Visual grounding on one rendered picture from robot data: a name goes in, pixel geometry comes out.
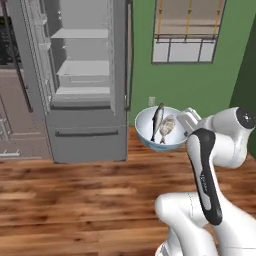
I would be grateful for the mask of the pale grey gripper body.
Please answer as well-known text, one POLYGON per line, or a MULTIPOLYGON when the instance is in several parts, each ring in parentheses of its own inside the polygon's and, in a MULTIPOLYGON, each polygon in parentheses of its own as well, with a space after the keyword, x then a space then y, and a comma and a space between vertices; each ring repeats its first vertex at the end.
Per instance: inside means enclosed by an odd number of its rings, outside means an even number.
POLYGON ((201 117, 196 112, 195 109, 188 107, 185 110, 181 111, 176 119, 182 125, 185 130, 184 135, 188 137, 192 132, 197 129, 198 123, 201 121, 201 117))

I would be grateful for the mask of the pale blue bowl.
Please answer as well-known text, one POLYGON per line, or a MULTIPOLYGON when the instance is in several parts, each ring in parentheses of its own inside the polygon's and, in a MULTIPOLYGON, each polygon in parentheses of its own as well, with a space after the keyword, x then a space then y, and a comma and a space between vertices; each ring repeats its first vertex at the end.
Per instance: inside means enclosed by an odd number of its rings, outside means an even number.
POLYGON ((138 138, 141 142, 151 150, 157 152, 168 152, 174 151, 180 148, 187 140, 185 135, 185 129, 176 119, 176 116, 180 113, 179 110, 165 106, 164 107, 164 118, 168 115, 172 115, 175 120, 174 129, 165 137, 165 142, 161 143, 162 138, 159 132, 155 135, 155 141, 151 140, 153 134, 153 116, 157 107, 149 107, 142 110, 135 118, 135 130, 138 138))

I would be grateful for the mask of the grey fridge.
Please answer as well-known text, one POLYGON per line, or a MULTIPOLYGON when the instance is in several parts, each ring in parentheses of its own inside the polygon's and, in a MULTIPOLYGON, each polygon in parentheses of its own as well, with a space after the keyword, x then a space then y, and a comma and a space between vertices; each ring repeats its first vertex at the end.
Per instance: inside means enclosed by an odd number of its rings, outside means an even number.
POLYGON ((133 0, 5 1, 53 160, 126 160, 133 0))

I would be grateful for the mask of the grey fridge freezer drawer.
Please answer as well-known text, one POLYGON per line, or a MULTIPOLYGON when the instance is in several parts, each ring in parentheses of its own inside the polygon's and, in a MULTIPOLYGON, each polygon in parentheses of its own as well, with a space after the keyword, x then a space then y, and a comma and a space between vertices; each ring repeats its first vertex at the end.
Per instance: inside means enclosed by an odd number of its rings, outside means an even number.
POLYGON ((52 111, 46 117, 53 159, 57 163, 125 161, 127 158, 127 114, 111 111, 52 111), (107 132, 118 135, 57 137, 61 132, 107 132))

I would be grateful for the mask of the white fridge crisper drawer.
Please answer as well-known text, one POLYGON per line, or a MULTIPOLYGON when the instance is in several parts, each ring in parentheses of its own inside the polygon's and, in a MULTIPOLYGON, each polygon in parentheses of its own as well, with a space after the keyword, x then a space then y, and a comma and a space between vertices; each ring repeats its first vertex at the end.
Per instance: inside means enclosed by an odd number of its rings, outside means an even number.
POLYGON ((54 101, 76 99, 107 100, 110 96, 108 76, 59 76, 59 87, 53 96, 54 101))

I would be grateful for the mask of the white fridge shelf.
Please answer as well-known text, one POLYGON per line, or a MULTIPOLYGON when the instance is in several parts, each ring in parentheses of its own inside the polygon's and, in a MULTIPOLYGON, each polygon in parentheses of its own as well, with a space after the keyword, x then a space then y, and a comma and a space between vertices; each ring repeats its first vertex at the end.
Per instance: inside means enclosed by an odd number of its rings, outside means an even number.
POLYGON ((109 75, 108 61, 71 61, 66 60, 59 71, 58 75, 69 76, 101 76, 109 75))
POLYGON ((52 39, 104 39, 108 37, 107 29, 59 29, 52 39))

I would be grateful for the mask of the pale tan fish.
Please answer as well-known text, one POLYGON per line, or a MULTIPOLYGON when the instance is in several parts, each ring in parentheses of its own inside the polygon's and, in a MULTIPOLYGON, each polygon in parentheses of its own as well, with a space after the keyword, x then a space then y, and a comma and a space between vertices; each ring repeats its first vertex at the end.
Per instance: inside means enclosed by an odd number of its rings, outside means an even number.
POLYGON ((176 123, 175 123, 175 118, 173 115, 167 116, 163 121, 162 124, 160 125, 160 135, 161 135, 161 140, 160 143, 165 143, 165 137, 172 132, 174 129, 176 123))

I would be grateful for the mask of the dark grey fish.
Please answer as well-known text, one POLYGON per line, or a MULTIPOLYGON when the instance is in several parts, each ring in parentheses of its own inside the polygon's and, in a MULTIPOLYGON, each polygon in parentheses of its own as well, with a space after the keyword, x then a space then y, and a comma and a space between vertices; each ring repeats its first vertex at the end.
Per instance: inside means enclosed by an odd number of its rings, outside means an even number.
POLYGON ((164 115, 164 104, 161 103, 156 111, 155 111, 155 114, 152 118, 152 121, 153 121, 153 132, 152 132, 152 137, 151 137, 151 140, 152 141, 155 141, 155 135, 162 123, 162 120, 163 120, 163 115, 164 115))

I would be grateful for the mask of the window with blind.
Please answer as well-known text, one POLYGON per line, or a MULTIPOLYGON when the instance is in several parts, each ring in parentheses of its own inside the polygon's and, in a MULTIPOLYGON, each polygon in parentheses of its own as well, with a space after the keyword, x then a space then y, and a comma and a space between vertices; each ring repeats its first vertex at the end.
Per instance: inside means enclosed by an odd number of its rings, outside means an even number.
POLYGON ((152 63, 212 63, 226 2, 155 0, 152 63))

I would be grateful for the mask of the brown cupboard run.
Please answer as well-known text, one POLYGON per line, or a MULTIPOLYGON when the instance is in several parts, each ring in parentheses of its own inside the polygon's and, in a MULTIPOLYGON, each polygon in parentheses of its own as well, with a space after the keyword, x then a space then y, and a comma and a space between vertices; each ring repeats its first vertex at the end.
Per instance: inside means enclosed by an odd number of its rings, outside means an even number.
POLYGON ((44 124, 28 111, 16 71, 0 69, 0 161, 50 157, 44 124))

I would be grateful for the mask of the black wall oven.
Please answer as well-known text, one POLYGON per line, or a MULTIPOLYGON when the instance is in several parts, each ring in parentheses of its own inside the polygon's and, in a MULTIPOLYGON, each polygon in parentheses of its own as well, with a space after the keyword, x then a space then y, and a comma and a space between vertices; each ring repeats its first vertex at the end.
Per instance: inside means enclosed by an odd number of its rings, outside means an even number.
MULTIPOLYGON (((11 32, 11 38, 14 45, 14 53, 18 62, 21 62, 11 18, 8 18, 8 25, 11 32)), ((0 65, 7 65, 12 63, 12 53, 10 49, 9 37, 5 26, 3 16, 0 16, 0 65)))

